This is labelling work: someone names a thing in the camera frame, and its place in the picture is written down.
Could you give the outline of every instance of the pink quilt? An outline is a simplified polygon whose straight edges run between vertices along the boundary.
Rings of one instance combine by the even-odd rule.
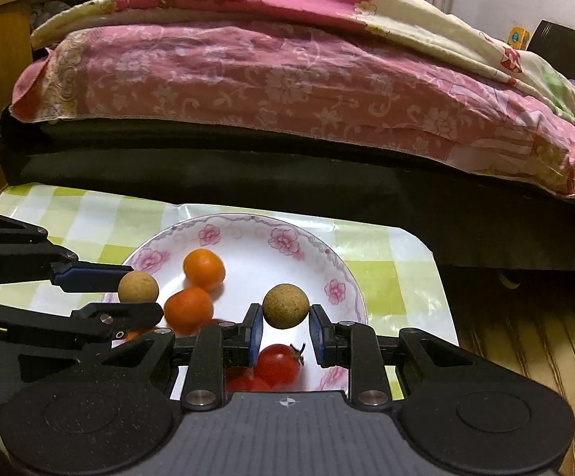
[[[424,0],[93,0],[48,20],[31,43],[35,49],[48,47],[71,32],[109,25],[225,19],[381,36],[452,68],[511,85],[575,126],[575,87],[568,79],[538,55],[515,50]]]
[[[13,92],[24,122],[150,118],[376,146],[575,196],[575,125],[376,36],[271,21],[70,33]]]

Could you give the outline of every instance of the red tomato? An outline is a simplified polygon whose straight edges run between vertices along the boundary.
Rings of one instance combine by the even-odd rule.
[[[230,367],[225,370],[226,381],[232,381],[244,375],[251,378],[252,369],[249,369],[248,367]]]
[[[279,343],[264,348],[254,367],[255,377],[261,378],[272,388],[279,384],[294,383],[301,371],[301,354],[304,350],[304,345],[299,351],[291,345]]]
[[[271,392],[272,388],[261,378],[250,377],[248,374],[226,381],[226,393],[230,392]]]
[[[249,392],[252,380],[247,376],[239,376],[234,380],[226,381],[226,393],[230,392]]]
[[[250,392],[271,392],[272,387],[269,386],[261,378],[252,378],[250,380]]]

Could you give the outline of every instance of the checkered tablecloth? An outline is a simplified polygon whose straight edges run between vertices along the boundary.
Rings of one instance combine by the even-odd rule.
[[[378,334],[396,336],[411,326],[457,343],[433,256],[402,229],[220,205],[172,205],[42,184],[15,186],[0,195],[0,214],[44,227],[52,242],[97,263],[122,263],[162,229],[214,213],[273,216],[318,236],[358,281],[369,325]],[[100,299],[101,294],[63,293],[48,281],[0,286],[0,304],[60,315]],[[394,395],[401,397],[393,369],[389,377]]]

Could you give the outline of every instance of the tangerine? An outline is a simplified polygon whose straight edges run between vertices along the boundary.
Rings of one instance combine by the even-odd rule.
[[[164,317],[169,326],[181,335],[193,334],[212,320],[212,299],[205,290],[191,286],[166,300]]]
[[[208,249],[195,249],[190,252],[183,263],[184,273],[195,286],[212,291],[226,278],[226,267],[214,252]]]
[[[124,340],[126,340],[127,342],[130,342],[131,340],[135,340],[138,336],[142,336],[143,334],[146,334],[147,332],[152,331],[153,329],[155,329],[155,327],[149,327],[148,329],[136,329],[133,331],[129,331]]]
[[[209,326],[210,324],[220,324],[221,322],[223,322],[223,319],[210,319],[208,322],[206,322],[205,324],[200,324],[199,327],[197,328],[197,330],[194,332],[194,336],[199,334],[199,330]]]

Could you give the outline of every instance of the white plate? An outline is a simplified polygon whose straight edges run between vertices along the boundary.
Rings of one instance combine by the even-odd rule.
[[[226,267],[226,280],[212,293],[216,319],[241,322],[251,303],[261,303],[277,284],[290,283],[301,288],[311,304],[321,304],[332,322],[366,324],[358,284],[336,252],[307,231],[267,216],[213,214],[180,222],[140,246],[125,264],[155,277],[160,286],[157,301],[163,305],[184,288],[182,261],[198,248],[215,252]],[[117,302],[117,294],[106,294],[103,301]],[[264,323],[261,349],[273,343],[306,345],[304,367],[290,390],[347,389],[347,370],[316,364],[307,320],[283,330]],[[174,399],[179,398],[185,367],[179,375]]]

